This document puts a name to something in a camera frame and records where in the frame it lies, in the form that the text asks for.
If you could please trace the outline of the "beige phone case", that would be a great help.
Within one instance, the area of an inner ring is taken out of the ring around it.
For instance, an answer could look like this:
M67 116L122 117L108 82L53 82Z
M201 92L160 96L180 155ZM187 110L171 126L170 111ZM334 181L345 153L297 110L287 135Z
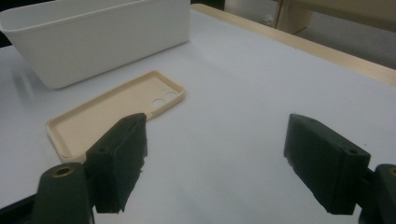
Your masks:
M153 119L185 97L185 89L158 71L130 80L53 119L46 132L62 162L83 162L86 151L120 119Z

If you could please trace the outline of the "wooden shelf unit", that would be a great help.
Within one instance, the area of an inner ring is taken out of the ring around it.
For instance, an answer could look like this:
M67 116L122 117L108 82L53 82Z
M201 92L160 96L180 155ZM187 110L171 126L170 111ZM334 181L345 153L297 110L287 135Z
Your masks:
M314 12L396 32L396 0L277 0L275 28L295 34Z

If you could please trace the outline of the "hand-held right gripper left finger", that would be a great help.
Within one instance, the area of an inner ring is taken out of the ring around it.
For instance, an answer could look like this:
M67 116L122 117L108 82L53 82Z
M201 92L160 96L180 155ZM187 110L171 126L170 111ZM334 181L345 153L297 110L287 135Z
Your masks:
M148 155L147 116L116 122L86 153L85 169L98 213L124 211Z

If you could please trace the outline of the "white plastic storage box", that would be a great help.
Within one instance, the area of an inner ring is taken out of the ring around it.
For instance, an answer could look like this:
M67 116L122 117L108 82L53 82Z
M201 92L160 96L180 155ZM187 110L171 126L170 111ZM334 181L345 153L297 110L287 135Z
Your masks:
M189 40L190 0L54 0L0 12L0 32L52 89Z

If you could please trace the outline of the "light wooden table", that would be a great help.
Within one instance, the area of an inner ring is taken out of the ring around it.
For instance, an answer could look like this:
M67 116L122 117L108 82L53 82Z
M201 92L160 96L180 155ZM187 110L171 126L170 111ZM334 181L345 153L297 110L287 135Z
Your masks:
M275 28L270 28L255 21L250 21L234 14L209 7L203 4L192 4L191 9L216 20L224 21L233 26L273 39L294 49L304 51L325 61L344 66L361 75L382 81L396 87L396 70L384 65L372 63L359 57L332 49L318 43L290 35Z

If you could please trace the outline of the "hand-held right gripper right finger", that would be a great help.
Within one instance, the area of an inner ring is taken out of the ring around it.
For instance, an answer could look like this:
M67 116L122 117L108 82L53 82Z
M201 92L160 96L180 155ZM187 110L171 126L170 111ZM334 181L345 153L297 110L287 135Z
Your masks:
M354 190L367 171L368 152L315 119L291 114L283 155L327 212L354 212Z

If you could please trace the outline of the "white table sheet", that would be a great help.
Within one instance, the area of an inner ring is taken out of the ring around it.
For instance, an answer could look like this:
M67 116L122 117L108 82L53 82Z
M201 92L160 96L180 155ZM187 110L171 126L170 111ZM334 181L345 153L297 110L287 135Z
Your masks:
M0 49L0 208L58 163L49 119L152 70L185 99L148 123L126 209L97 224L355 224L327 213L284 158L293 113L366 150L372 166L396 164L395 87L192 12L187 43L61 90Z

